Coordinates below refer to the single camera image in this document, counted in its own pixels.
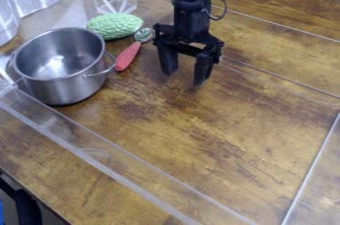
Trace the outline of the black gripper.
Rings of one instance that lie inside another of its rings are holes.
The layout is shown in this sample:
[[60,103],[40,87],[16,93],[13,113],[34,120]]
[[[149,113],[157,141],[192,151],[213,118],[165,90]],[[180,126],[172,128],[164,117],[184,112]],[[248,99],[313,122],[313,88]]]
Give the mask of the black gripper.
[[161,69],[169,76],[177,70],[177,55],[194,57],[193,84],[200,86],[209,78],[213,65],[218,63],[224,45],[222,41],[209,34],[209,21],[220,20],[224,15],[212,15],[210,0],[170,0],[170,4],[172,24],[154,24],[154,45]]

